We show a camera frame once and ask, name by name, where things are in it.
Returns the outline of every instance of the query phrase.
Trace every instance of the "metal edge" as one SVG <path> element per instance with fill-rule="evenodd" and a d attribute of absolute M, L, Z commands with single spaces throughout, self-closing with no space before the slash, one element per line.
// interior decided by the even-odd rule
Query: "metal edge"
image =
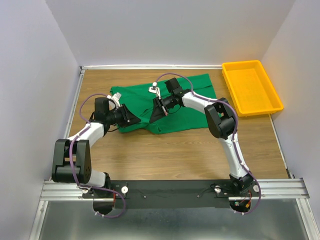
<path fill-rule="evenodd" d="M 35 213 L 35 218 L 34 218 L 29 240 L 39 239 L 41 229 L 45 220 L 47 207 L 48 207 L 48 201 L 39 201 L 39 205 Z"/>
<path fill-rule="evenodd" d="M 70 132 L 70 129 L 71 129 L 71 124 L 72 124 L 72 121 L 73 121 L 74 115 L 75 115 L 76 105 L 77 105 L 77 101 L 78 101 L 78 97 L 79 97 L 82 81 L 84 79 L 84 75 L 85 75 L 85 70 L 83 70 L 81 68 L 79 79 L 78 79 L 78 84 L 77 84 L 77 87 L 76 87 L 76 91 L 75 91 L 75 95 L 74 95 L 74 99 L 73 99 L 73 103 L 72 103 L 72 110 L 71 110 L 71 113 L 69 115 L 69 119 L 68 119 L 68 122 L 66 124 L 66 129 L 65 129 L 65 132 L 64 132 L 64 136 L 63 136 L 64 138 L 67 138 L 69 136 L 69 132 Z M 35 218 L 34 218 L 34 221 L 33 221 L 33 225 L 32 225 L 32 229 L 31 229 L 29 240 L 39 240 L 41 229 L 42 229 L 42 226 L 43 226 L 43 223 L 44 223 L 44 219 L 45 219 L 45 215 L 46 215 L 46 211 L 47 211 L 47 207 L 48 207 L 48 203 L 49 203 L 49 201 L 41 200 L 41 197 L 40 197 L 40 201 L 39 201 L 36 213 L 35 213 Z"/>
<path fill-rule="evenodd" d="M 309 194 L 302 178 L 259 179 L 263 199 L 307 199 Z M 243 197 L 230 197 L 240 200 Z M 83 199 L 82 190 L 75 183 L 45 181 L 41 201 L 112 201 L 113 199 Z"/>
<path fill-rule="evenodd" d="M 222 69 L 221 64 L 177 65 L 177 64 L 111 64 L 82 66 L 82 70 L 134 70 L 134 69 Z"/>
<path fill-rule="evenodd" d="M 269 114 L 269 118 L 270 118 L 270 122 L 271 122 L 271 125 L 272 125 L 272 129 L 273 129 L 273 132 L 274 132 L 274 135 L 275 135 L 275 139 L 276 139 L 276 142 L 278 144 L 278 147 L 279 147 L 279 150 L 280 150 L 280 154 L 281 154 L 281 157 L 282 157 L 282 160 L 283 160 L 283 163 L 284 163 L 284 166 L 285 166 L 285 169 L 288 170 L 288 166 L 287 166 L 287 163 L 286 163 L 286 160 L 285 160 L 285 156 L 284 156 L 284 153 L 282 152 L 282 148 L 281 148 L 281 145 L 280 145 L 280 141 L 279 141 L 279 138 L 278 138 L 278 134 L 277 134 L 277 131 L 276 131 L 276 128 L 275 128 L 275 124 L 274 124 L 274 121 L 271 117 L 271 114 Z"/>
<path fill-rule="evenodd" d="M 309 240 L 319 240 L 320 233 L 308 199 L 296 199 Z"/>
<path fill-rule="evenodd" d="M 74 119 L 74 115 L 75 115 L 75 111 L 76 111 L 78 97 L 79 97 L 79 94 L 80 94 L 82 81 L 84 80 L 84 76 L 85 76 L 85 70 L 82 70 L 82 68 L 81 68 L 80 76 L 79 76 L 79 80 L 78 80 L 78 85 L 76 87 L 76 91 L 75 91 L 75 95 L 74 95 L 74 99 L 73 99 L 73 103 L 72 103 L 71 113 L 70 113 L 68 122 L 66 124 L 66 129 L 65 129 L 65 132 L 64 132 L 64 136 L 63 136 L 64 138 L 69 137 L 72 121 Z"/>

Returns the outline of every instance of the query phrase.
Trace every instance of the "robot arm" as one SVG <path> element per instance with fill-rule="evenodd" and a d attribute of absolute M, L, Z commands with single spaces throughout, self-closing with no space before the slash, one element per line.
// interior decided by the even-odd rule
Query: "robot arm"
<path fill-rule="evenodd" d="M 191 92 L 189 89 L 182 89 L 176 78 L 166 81 L 165 85 L 170 93 L 170 96 L 166 98 L 161 98 L 160 91 L 155 84 L 149 89 L 149 92 L 157 93 L 157 97 L 153 99 L 150 123 L 167 116 L 168 110 L 175 105 L 192 108 L 205 114 L 211 134 L 220 141 L 224 149 L 230 168 L 229 176 L 235 191 L 239 193 L 246 192 L 254 180 L 247 172 L 249 168 L 240 150 L 238 133 L 233 136 L 236 127 L 236 116 L 231 109 L 222 103 L 228 103 L 228 101 L 225 98 L 221 98 L 214 103 L 204 100 L 206 97 Z"/>
<path fill-rule="evenodd" d="M 133 115 L 125 104 L 119 104 L 120 94 L 107 97 L 97 97 L 94 101 L 94 112 L 89 123 L 74 136 L 68 139 L 58 139 L 55 142 L 52 180 L 56 183 L 74 183 L 70 166 L 70 144 L 75 140 L 72 153 L 76 156 L 74 168 L 80 184 L 94 187 L 104 187 L 109 189 L 111 186 L 110 177 L 106 172 L 92 169 L 90 148 L 97 140 L 104 137 L 111 125 L 118 125 L 125 128 L 139 123 L 141 120 Z"/>

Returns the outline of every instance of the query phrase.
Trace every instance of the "screw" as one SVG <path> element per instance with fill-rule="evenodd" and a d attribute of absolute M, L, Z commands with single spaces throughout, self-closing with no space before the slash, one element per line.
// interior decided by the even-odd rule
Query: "screw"
<path fill-rule="evenodd" d="M 254 190 L 255 192 L 259 192 L 259 187 L 258 187 L 257 185 L 254 185 L 254 186 L 253 186 L 253 190 Z"/>

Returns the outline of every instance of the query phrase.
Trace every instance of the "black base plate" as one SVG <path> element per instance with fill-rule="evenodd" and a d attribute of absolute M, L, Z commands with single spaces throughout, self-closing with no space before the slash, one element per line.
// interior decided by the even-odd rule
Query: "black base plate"
<path fill-rule="evenodd" d="M 221 192 L 214 191 L 215 186 Z M 167 208 L 229 208 L 229 197 L 235 197 L 230 189 L 230 179 L 219 180 L 114 180 L 112 189 L 121 193 L 123 186 L 128 192 L 122 194 L 128 209 L 167 209 Z M 250 188 L 252 196 L 258 196 Z M 246 193 L 236 197 L 247 196 Z M 90 191 L 83 195 L 86 199 L 113 198 L 114 194 L 106 191 Z M 121 209 L 123 202 L 116 196 L 115 208 Z"/>

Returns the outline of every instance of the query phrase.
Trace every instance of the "gray floor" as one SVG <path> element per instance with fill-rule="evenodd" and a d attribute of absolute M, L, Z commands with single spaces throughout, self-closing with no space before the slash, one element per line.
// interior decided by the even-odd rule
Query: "gray floor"
<path fill-rule="evenodd" d="M 116 219 L 95 216 L 92 203 L 50 202 L 41 240 L 304 240 L 295 199 L 262 200 L 241 216 L 225 208 L 128 209 Z"/>

